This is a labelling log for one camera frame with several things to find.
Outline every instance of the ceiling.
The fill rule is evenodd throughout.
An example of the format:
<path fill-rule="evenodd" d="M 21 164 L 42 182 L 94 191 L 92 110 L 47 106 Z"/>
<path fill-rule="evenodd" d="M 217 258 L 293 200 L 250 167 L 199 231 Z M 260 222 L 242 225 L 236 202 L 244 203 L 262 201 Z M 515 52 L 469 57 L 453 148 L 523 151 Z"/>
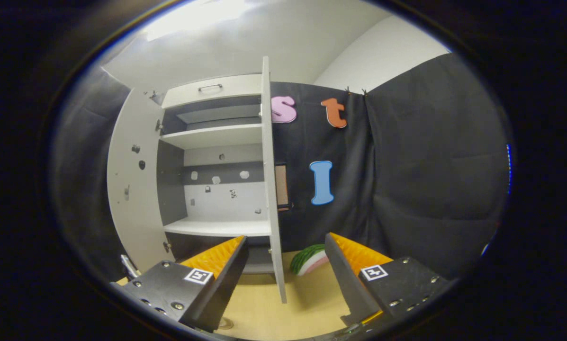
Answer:
<path fill-rule="evenodd" d="M 234 20 L 153 41 L 138 34 L 104 69 L 128 87 L 160 92 L 196 80 L 260 72 L 312 84 L 348 45 L 391 14 L 360 0 L 246 0 Z"/>

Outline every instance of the white sticker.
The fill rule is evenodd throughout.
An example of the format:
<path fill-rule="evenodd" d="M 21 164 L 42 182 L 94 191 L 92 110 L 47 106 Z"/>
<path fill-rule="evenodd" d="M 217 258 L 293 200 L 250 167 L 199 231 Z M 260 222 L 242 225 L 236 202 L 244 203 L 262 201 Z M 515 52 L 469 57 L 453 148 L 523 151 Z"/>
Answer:
<path fill-rule="evenodd" d="M 199 283 L 203 285 L 207 283 L 207 281 L 210 279 L 210 277 L 212 277 L 213 274 L 214 274 L 213 272 L 193 269 L 189 272 L 188 275 L 186 275 L 186 277 L 184 277 L 184 280 L 192 281 L 194 283 Z"/>
<path fill-rule="evenodd" d="M 389 274 L 387 274 L 380 265 L 363 268 L 361 269 L 361 272 L 363 272 L 363 276 L 365 276 L 367 280 L 377 280 L 378 278 L 389 276 Z"/>

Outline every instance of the white wall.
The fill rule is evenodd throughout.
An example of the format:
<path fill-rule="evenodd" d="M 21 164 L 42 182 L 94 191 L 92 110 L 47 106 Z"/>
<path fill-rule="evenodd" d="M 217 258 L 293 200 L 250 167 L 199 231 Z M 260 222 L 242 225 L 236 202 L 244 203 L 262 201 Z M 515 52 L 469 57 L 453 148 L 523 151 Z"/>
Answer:
<path fill-rule="evenodd" d="M 362 93 L 448 50 L 398 17 L 383 19 L 353 41 L 315 85 Z"/>

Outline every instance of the cabinet shelf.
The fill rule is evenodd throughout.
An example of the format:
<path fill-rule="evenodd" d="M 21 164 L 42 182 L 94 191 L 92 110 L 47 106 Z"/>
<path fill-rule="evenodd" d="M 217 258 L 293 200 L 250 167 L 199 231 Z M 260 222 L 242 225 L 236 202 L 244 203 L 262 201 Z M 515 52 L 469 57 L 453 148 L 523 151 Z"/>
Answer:
<path fill-rule="evenodd" d="M 238 235 L 260 237 L 270 235 L 270 222 L 268 220 L 201 222 L 184 218 L 164 226 L 164 230 L 170 233 L 205 235 L 210 237 L 236 237 Z"/>
<path fill-rule="evenodd" d="M 189 130 L 161 137 L 162 141 L 181 149 L 262 143 L 262 125 L 236 125 Z"/>

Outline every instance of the black fabric backdrop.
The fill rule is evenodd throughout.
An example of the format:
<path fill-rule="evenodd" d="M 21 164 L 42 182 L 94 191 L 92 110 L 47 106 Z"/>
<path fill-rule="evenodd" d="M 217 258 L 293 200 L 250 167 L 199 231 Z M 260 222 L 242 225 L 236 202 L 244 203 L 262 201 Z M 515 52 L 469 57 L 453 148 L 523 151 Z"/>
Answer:
<path fill-rule="evenodd" d="M 106 160 L 129 89 L 99 69 L 76 91 L 54 140 L 54 201 L 69 240 L 118 280 L 125 251 L 108 208 Z M 271 94 L 291 96 L 297 112 L 273 124 L 294 204 L 279 213 L 284 252 L 334 232 L 447 278 L 477 261 L 504 207 L 507 139 L 502 112 L 457 56 L 422 63 L 367 96 L 288 82 L 272 82 Z M 330 98 L 344 105 L 345 128 L 328 123 L 321 102 Z M 309 164 L 324 160 L 333 163 L 334 199 L 316 206 Z"/>

